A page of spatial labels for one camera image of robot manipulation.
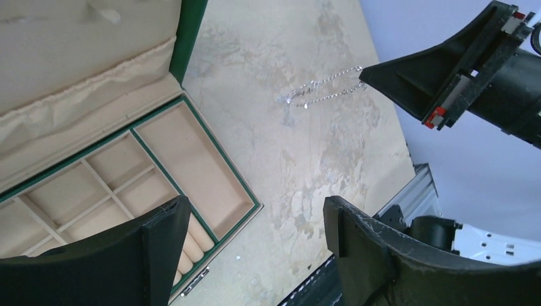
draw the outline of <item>marble surface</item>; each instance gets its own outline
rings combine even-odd
[[[309,110],[284,102],[307,80],[377,61],[358,0],[209,1],[183,86],[265,207],[173,305],[276,305],[330,255],[326,196],[373,214],[414,176],[375,90]]]

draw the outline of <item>beige fabric lining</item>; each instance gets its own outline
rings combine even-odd
[[[0,190],[21,183],[180,94],[180,84],[167,73],[153,83],[105,103],[69,128],[0,153]]]
[[[168,73],[176,38],[65,91],[0,117],[0,154],[56,133],[108,102]]]

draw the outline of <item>silver chain necklace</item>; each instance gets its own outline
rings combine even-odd
[[[344,96],[346,94],[351,94],[353,91],[356,91],[359,88],[362,88],[363,90],[365,90],[366,87],[367,87],[366,84],[363,83],[362,81],[359,81],[359,83],[357,85],[353,86],[350,89],[344,89],[341,92],[328,94],[326,96],[316,98],[316,99],[306,100],[305,102],[297,102],[297,103],[295,103],[293,101],[293,99],[295,99],[295,98],[298,98],[298,97],[304,96],[305,94],[310,94],[310,93],[312,93],[314,91],[317,91],[321,85],[323,85],[323,84],[325,84],[325,83],[327,83],[329,81],[332,81],[337,77],[341,77],[342,75],[345,75],[346,73],[349,73],[349,72],[352,72],[352,71],[361,72],[362,67],[361,66],[355,66],[355,67],[352,67],[350,69],[346,69],[344,71],[340,71],[339,73],[331,75],[326,79],[319,80],[319,81],[312,80],[312,81],[310,81],[308,83],[305,83],[303,86],[301,86],[298,89],[295,89],[291,93],[289,93],[289,95],[287,95],[287,97],[286,97],[286,102],[290,106],[304,107],[305,109],[307,109],[314,103],[324,101],[324,100],[327,100],[327,99],[331,99],[331,98],[335,98],[335,97],[338,97],[338,96]]]

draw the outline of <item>jewelry box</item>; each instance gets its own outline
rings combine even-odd
[[[1,16],[13,73],[0,76],[0,256],[37,256],[184,194],[171,302],[263,207],[181,87],[207,1],[60,2],[10,0]]]

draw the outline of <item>robotic arm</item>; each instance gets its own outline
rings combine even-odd
[[[493,1],[453,37],[363,70],[359,79],[429,128],[452,127],[467,110],[541,149],[541,57],[519,49],[534,13]]]

